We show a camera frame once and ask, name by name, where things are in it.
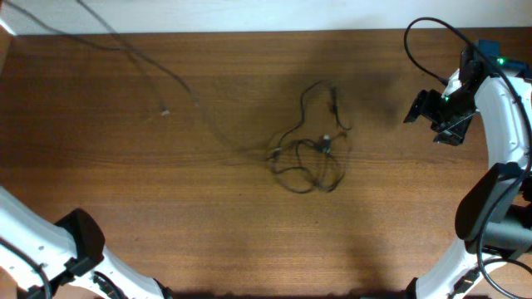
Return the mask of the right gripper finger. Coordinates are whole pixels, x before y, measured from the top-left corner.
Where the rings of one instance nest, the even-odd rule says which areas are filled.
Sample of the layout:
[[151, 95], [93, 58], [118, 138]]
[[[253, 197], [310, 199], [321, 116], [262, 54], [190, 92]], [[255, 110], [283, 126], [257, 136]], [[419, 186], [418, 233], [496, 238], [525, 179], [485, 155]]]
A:
[[451, 146], [461, 145], [465, 140], [470, 123], [471, 120], [464, 120], [448, 130], [437, 132], [433, 142]]
[[428, 92], [426, 90], [422, 90], [417, 94], [415, 100], [411, 104], [410, 110], [406, 114], [406, 117], [403, 121], [404, 123], [413, 123], [416, 121], [421, 114], [421, 107], [425, 102], [427, 94]]

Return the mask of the black cable white plug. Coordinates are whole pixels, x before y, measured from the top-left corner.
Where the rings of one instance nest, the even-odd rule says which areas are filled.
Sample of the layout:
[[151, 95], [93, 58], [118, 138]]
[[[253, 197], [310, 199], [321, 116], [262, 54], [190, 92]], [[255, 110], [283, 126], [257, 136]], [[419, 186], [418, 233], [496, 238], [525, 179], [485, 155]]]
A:
[[169, 115], [170, 108], [167, 102], [164, 101], [164, 99], [161, 97], [161, 93], [159, 93], [159, 91], [157, 90], [155, 83], [150, 78], [149, 74], [146, 72], [146, 69], [142, 66], [142, 61], [147, 65], [153, 66], [157, 70], [169, 76], [173, 81], [177, 82], [185, 91], [187, 96], [192, 100], [195, 109], [202, 116], [205, 116], [204, 108], [200, 105], [200, 99], [181, 76], [177, 75], [166, 66], [161, 65], [159, 62], [148, 56], [140, 49], [134, 47], [119, 32], [117, 32], [101, 15], [99, 15], [94, 9], [89, 7], [84, 1], [78, 0], [76, 1], [76, 3], [79, 4], [83, 9], [85, 9], [87, 13], [89, 13], [97, 22], [99, 22], [107, 30], [109, 36], [116, 42], [115, 46], [112, 47], [109, 45], [98, 44], [91, 40], [87, 40], [80, 35], [71, 34], [56, 29], [54, 27], [49, 26], [36, 15], [29, 12], [26, 8], [21, 7], [13, 1], [2, 2], [2, 4], [8, 7], [10, 10], [13, 10], [23, 15], [24, 17], [31, 20], [33, 23], [37, 24], [42, 29], [53, 33], [52, 38], [60, 37], [72, 41], [76, 44], [90, 47], [90, 50], [88, 51], [89, 54], [95, 53], [96, 51], [102, 51], [105, 53], [113, 54], [115, 56], [123, 56], [124, 58], [126, 58], [136, 68], [139, 74], [142, 75], [142, 83], [143, 85], [145, 85], [146, 92], [149, 91], [151, 98], [157, 101], [161, 116]]

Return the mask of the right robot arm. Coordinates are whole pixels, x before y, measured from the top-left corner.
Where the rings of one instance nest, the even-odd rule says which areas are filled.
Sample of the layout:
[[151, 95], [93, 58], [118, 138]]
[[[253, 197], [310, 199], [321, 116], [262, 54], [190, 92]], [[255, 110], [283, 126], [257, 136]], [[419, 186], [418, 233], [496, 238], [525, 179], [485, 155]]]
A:
[[443, 92], [420, 91], [405, 121], [423, 116], [434, 141], [461, 145], [475, 115], [482, 119], [489, 155], [486, 174], [461, 200], [456, 238], [440, 261], [408, 286], [409, 298], [464, 298], [490, 272], [531, 252], [531, 69], [500, 54], [498, 42], [479, 40], [461, 52], [459, 69]]

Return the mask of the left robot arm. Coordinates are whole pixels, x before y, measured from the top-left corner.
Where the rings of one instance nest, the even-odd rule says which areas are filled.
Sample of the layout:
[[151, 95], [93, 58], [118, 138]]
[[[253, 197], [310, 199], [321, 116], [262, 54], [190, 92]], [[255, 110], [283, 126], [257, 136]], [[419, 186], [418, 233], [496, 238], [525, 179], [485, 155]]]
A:
[[1, 189], [1, 268], [22, 298], [51, 298], [59, 287], [102, 298], [171, 298], [171, 290], [122, 262], [95, 220], [77, 208], [55, 223]]

